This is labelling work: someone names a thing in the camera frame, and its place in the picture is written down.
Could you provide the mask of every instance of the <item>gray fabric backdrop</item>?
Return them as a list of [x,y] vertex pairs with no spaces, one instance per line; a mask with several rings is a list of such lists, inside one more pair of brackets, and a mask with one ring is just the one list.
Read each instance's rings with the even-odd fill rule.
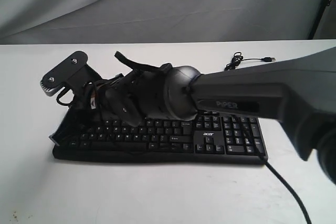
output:
[[0,0],[0,44],[306,39],[321,0]]

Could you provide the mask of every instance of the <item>robotic arm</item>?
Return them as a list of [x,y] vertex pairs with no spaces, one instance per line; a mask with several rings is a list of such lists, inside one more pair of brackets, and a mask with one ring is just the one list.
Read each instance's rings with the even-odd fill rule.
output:
[[132,69],[126,76],[102,80],[78,51],[48,72],[41,86],[49,96],[64,87],[58,102],[71,89],[75,96],[66,105],[84,113],[99,108],[100,115],[116,114],[132,126],[145,117],[188,121],[203,110],[276,119],[303,160],[317,149],[323,171],[336,184],[336,47],[211,74],[115,56]]

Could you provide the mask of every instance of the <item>white table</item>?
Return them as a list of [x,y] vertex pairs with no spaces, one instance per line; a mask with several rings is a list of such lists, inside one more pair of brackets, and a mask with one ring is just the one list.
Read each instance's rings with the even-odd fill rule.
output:
[[[289,192],[265,167],[115,165],[58,161],[48,135],[66,108],[42,92],[42,76],[76,50],[104,78],[129,69],[113,54],[153,65],[223,70],[236,51],[286,60],[336,40],[139,45],[0,46],[0,223],[304,223]],[[239,67],[263,64],[242,63]],[[335,223],[336,186],[312,153],[300,160],[276,121],[260,120],[269,162],[306,204],[313,223]]]

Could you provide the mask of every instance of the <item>black keyboard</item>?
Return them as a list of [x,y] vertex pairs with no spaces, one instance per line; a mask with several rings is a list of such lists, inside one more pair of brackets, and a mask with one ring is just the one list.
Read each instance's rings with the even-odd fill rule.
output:
[[[255,148],[267,152],[257,118],[204,112],[189,122],[145,120],[131,127],[119,119],[81,127],[53,149],[58,159],[107,163],[262,164]],[[243,126],[253,142],[245,138]]]

